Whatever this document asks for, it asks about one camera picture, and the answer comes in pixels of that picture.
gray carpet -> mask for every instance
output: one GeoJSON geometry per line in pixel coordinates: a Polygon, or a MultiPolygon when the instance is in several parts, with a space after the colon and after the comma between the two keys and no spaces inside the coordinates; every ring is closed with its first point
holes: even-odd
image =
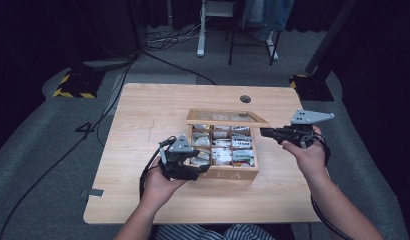
{"type": "MultiPolygon", "coordinates": [[[[233,65],[228,66],[229,42],[224,41],[224,35],[225,32],[219,31],[207,35],[204,58],[196,57],[196,39],[151,53],[196,71],[219,85],[288,87],[289,76],[304,73],[324,37],[324,33],[284,32],[277,51],[279,60],[273,66],[268,65],[269,55],[264,48],[236,48],[233,65]]],[[[21,124],[0,151],[0,230],[27,189],[83,136],[75,129],[87,122],[95,123],[109,107],[107,102],[122,73],[122,69],[106,73],[97,99],[52,97],[66,70],[45,83],[43,91],[47,100],[21,124]]],[[[210,84],[202,77],[191,81],[191,73],[146,55],[139,56],[133,64],[127,82],[149,81],[145,78],[151,75],[174,83],[189,78],[191,84],[210,84]]],[[[408,239],[397,199],[374,165],[341,101],[339,81],[332,74],[327,83],[334,102],[302,104],[307,110],[336,115],[334,120],[319,124],[332,150],[328,164],[331,177],[386,239],[408,239]]],[[[93,184],[103,152],[98,139],[106,142],[112,120],[112,115],[106,116],[100,128],[81,141],[27,195],[13,214],[3,239],[112,239],[121,226],[86,224],[83,221],[86,199],[80,197],[81,191],[93,184]]],[[[296,239],[308,239],[306,223],[292,224],[292,229],[296,239]]],[[[312,230],[313,239],[330,239],[323,224],[312,224],[312,230]]]]}

black cable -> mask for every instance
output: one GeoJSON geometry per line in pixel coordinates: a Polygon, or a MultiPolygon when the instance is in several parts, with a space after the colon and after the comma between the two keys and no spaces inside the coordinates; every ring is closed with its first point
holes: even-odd
{"type": "Polygon", "coordinates": [[[311,223],[308,223],[308,238],[312,240],[312,227],[311,223]]]}
{"type": "Polygon", "coordinates": [[[87,66],[87,67],[91,69],[93,72],[107,72],[107,71],[117,70],[117,69],[126,67],[129,64],[130,64],[130,58],[127,58],[127,60],[122,63],[110,64],[110,65],[104,65],[104,66],[87,66]]]}
{"type": "Polygon", "coordinates": [[[81,17],[81,19],[83,20],[84,25],[87,27],[87,30],[89,30],[90,34],[93,37],[93,40],[98,44],[99,47],[101,47],[106,53],[110,54],[111,56],[114,57],[122,57],[122,58],[130,58],[133,56],[127,56],[127,55],[118,55],[115,54],[112,51],[109,51],[105,46],[103,46],[103,44],[98,40],[98,38],[96,37],[96,35],[93,33],[92,28],[89,26],[86,18],[83,16],[83,14],[81,13],[80,8],[78,8],[77,4],[74,2],[74,0],[71,0],[71,3],[73,4],[74,8],[76,9],[78,15],[81,17]]]}
{"type": "Polygon", "coordinates": [[[200,77],[203,77],[203,78],[205,78],[206,80],[208,80],[209,82],[211,82],[212,83],[212,85],[217,85],[214,81],[212,81],[210,78],[208,78],[208,77],[205,77],[204,75],[202,75],[202,74],[200,74],[200,73],[197,73],[197,72],[195,72],[195,71],[192,71],[192,70],[189,70],[189,69],[186,69],[186,68],[182,68],[182,67],[180,67],[180,66],[178,66],[178,65],[176,65],[176,64],[174,64],[174,63],[170,63],[170,62],[167,62],[167,61],[165,61],[165,60],[163,60],[163,59],[161,59],[161,58],[159,58],[159,57],[156,57],[156,56],[154,56],[154,55],[152,55],[152,54],[150,54],[150,53],[148,53],[148,52],[146,52],[146,51],[142,51],[146,56],[148,56],[148,57],[151,57],[151,58],[153,58],[153,59],[156,59],[156,60],[158,60],[158,61],[160,61],[160,62],[163,62],[163,63],[165,63],[165,64],[168,64],[168,65],[170,65],[170,66],[172,66],[172,67],[175,67],[175,68],[177,68],[177,69],[180,69],[180,70],[183,70],[183,71],[186,71],[186,72],[190,72],[190,73],[193,73],[193,74],[195,74],[195,75],[198,75],[198,76],[200,76],[200,77]]]}
{"type": "Polygon", "coordinates": [[[142,171],[142,175],[140,175],[140,181],[139,181],[139,198],[142,199],[143,197],[143,192],[145,191],[145,181],[146,181],[146,176],[149,172],[150,166],[155,159],[156,155],[159,153],[159,148],[155,151],[155,153],[152,155],[151,159],[149,160],[148,164],[146,164],[145,169],[142,171]]]}
{"type": "MultiPolygon", "coordinates": [[[[126,69],[124,70],[124,79],[127,76],[128,70],[131,68],[131,66],[133,65],[135,59],[131,60],[131,63],[126,67],[126,69]]],[[[108,111],[106,111],[105,114],[103,114],[101,116],[101,118],[93,125],[93,127],[91,127],[88,131],[86,131],[86,133],[58,160],[56,161],[48,170],[46,170],[45,173],[43,173],[32,185],[31,187],[22,195],[22,197],[18,200],[18,202],[14,205],[14,207],[12,208],[11,212],[8,214],[2,229],[0,230],[0,240],[3,237],[3,234],[5,233],[5,229],[9,224],[9,221],[11,220],[12,215],[14,214],[14,212],[17,210],[17,208],[19,207],[19,205],[22,203],[22,201],[27,197],[27,195],[46,177],[46,175],[48,173],[50,173],[60,162],[62,162],[92,131],[93,129],[95,129],[95,127],[105,118],[105,116],[109,113],[109,111],[112,109],[112,106],[117,102],[117,99],[114,100],[114,102],[112,103],[111,107],[108,109],[108,111]]]]}
{"type": "Polygon", "coordinates": [[[346,235],[346,233],[342,232],[341,230],[337,229],[335,226],[333,226],[324,216],[323,213],[320,211],[320,209],[318,208],[317,204],[315,203],[313,197],[311,196],[311,204],[312,207],[314,208],[315,213],[317,214],[317,216],[321,219],[321,221],[330,229],[332,230],[334,233],[336,233],[337,235],[339,235],[341,238],[345,239],[345,240],[353,240],[353,238],[349,237],[348,235],[346,235]]]}
{"type": "Polygon", "coordinates": [[[144,49],[149,50],[149,51],[167,50],[176,44],[185,43],[187,41],[190,41],[192,38],[199,37],[199,35],[195,35],[198,31],[199,30],[197,29],[197,27],[193,28],[192,30],[186,30],[184,33],[182,33],[181,30],[179,30],[178,33],[173,36],[171,34],[174,31],[172,31],[166,37],[162,37],[160,33],[150,33],[148,35],[158,34],[159,37],[150,38],[149,36],[147,36],[144,49]]]}
{"type": "MultiPolygon", "coordinates": [[[[123,71],[123,73],[121,74],[120,80],[118,81],[117,85],[114,87],[114,89],[112,89],[112,92],[111,92],[111,94],[110,94],[110,96],[109,96],[109,98],[108,98],[108,101],[106,102],[106,105],[105,105],[105,107],[104,107],[104,109],[103,109],[103,111],[102,111],[102,113],[101,113],[101,117],[102,117],[103,115],[107,115],[107,114],[105,114],[105,110],[106,110],[106,108],[108,107],[109,100],[111,99],[112,94],[114,94],[114,92],[115,92],[115,90],[118,88],[118,86],[120,86],[120,89],[119,89],[119,91],[118,91],[118,94],[115,96],[114,102],[113,102],[112,105],[109,107],[109,110],[112,109],[112,107],[115,105],[116,100],[118,99],[119,95],[121,94],[122,88],[123,88],[123,86],[124,86],[124,82],[125,82],[125,80],[126,80],[126,77],[125,77],[125,76],[127,76],[127,74],[124,74],[124,73],[125,73],[125,72],[128,72],[128,69],[125,69],[125,70],[123,71]]],[[[99,128],[100,128],[101,122],[99,123],[98,128],[96,129],[96,137],[97,137],[99,143],[100,143],[103,147],[105,147],[105,144],[104,144],[104,143],[100,140],[100,138],[99,138],[99,128]]]]}

person's left hand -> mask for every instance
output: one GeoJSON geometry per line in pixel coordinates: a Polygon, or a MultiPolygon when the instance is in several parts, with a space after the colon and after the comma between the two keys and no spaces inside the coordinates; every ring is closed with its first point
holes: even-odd
{"type": "Polygon", "coordinates": [[[160,159],[160,157],[155,158],[146,176],[145,191],[140,201],[141,205],[147,205],[155,211],[167,203],[173,193],[187,182],[186,180],[167,180],[162,175],[161,168],[158,167],[160,159]]]}

wooden table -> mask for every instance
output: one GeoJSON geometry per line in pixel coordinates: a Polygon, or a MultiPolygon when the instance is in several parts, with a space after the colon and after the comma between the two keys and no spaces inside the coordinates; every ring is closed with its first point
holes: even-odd
{"type": "MultiPolygon", "coordinates": [[[[158,142],[187,134],[191,108],[252,111],[272,127],[282,127],[301,104],[291,88],[126,84],[93,184],[104,193],[89,197],[87,223],[126,221],[139,203],[143,168],[158,142]],[[252,101],[242,103],[242,95],[252,101]]],[[[190,181],[161,208],[154,223],[320,221],[295,158],[273,139],[258,135],[255,143],[260,168],[255,180],[190,181]]]]}

wooden box lid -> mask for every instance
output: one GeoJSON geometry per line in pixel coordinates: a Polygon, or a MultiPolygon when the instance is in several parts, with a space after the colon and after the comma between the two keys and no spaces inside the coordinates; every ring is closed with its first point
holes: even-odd
{"type": "Polygon", "coordinates": [[[206,124],[245,127],[270,127],[265,121],[250,111],[227,111],[216,109],[190,109],[187,124],[206,124]]]}

